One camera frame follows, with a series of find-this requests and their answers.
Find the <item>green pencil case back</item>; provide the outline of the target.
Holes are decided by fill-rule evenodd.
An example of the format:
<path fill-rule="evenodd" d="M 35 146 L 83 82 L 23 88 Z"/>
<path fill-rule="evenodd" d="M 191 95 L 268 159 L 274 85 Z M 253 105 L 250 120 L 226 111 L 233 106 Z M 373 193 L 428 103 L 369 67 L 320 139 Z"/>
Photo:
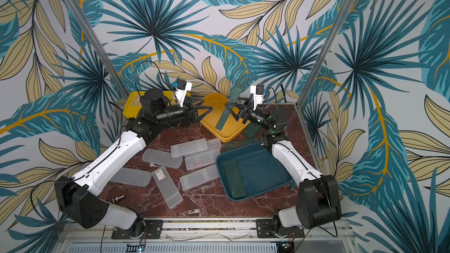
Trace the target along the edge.
<path fill-rule="evenodd" d="M 260 126 L 254 123 L 249 123 L 246 128 L 243 131 L 243 135 L 246 136 L 248 139 L 255 138 L 256 134 L 261 129 Z"/>

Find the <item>yellow black toolbox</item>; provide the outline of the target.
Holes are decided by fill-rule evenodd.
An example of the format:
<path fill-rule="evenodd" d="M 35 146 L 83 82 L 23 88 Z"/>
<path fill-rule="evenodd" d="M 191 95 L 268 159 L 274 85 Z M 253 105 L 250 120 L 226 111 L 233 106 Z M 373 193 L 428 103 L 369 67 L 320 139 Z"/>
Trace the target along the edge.
<path fill-rule="evenodd" d="M 140 96 L 143 97 L 144 94 L 145 91 L 134 91 L 129 95 L 123 110 L 123 116 L 126 119 L 137 118 L 138 112 L 142 108 L 139 98 Z M 175 95 L 172 91 L 163 91 L 163 94 L 169 99 L 171 105 L 176 104 Z"/>

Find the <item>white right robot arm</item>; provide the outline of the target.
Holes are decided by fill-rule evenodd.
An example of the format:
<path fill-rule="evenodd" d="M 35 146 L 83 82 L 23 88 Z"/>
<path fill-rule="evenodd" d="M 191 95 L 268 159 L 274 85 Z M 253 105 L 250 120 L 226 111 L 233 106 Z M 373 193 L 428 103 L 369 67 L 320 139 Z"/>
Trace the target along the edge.
<path fill-rule="evenodd" d="M 285 109 L 264 113 L 244 104 L 226 103 L 225 107 L 235 120 L 249 121 L 265 129 L 260 136 L 262 146 L 285 167 L 298 186 L 296 205 L 282 209 L 274 216 L 279 235 L 285 235 L 293 227 L 312 229 L 342 218 L 336 179 L 332 175 L 323 175 L 294 148 L 285 133 L 288 124 Z"/>

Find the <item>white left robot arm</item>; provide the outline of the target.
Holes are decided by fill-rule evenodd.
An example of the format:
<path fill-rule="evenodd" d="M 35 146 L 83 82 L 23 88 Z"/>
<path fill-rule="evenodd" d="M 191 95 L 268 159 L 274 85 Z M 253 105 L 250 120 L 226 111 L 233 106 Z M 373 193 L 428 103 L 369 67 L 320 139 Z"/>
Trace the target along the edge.
<path fill-rule="evenodd" d="M 141 109 L 137 118 L 128 122 L 124 132 L 97 159 L 71 178 L 62 176 L 55 182 L 59 209 L 83 228 L 96 225 L 125 230 L 132 238 L 140 237 L 145 229 L 141 215 L 111 204 L 99 194 L 111 178 L 169 124 L 182 122 L 196 124 L 213 109 L 204 100 L 190 97 L 183 91 L 175 93 L 177 103 L 172 105 L 160 89 L 147 90 L 140 97 Z"/>

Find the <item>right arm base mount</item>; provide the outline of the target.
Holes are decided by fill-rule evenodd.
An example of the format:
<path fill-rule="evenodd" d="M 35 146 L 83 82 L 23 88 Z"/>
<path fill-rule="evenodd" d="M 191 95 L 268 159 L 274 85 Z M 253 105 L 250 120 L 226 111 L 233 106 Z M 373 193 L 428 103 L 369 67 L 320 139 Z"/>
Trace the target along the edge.
<path fill-rule="evenodd" d="M 284 227 L 279 219 L 257 219 L 256 229 L 258 238 L 303 238 L 304 230 L 301 226 Z"/>

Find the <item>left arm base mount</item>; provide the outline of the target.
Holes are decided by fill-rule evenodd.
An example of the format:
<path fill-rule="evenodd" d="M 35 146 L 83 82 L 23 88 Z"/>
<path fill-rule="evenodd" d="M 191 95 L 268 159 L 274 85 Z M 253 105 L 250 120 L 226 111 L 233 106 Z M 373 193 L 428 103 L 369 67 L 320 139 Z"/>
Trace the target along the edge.
<path fill-rule="evenodd" d="M 115 227 L 112 240 L 158 240 L 160 239 L 163 220 L 139 220 L 129 230 Z"/>

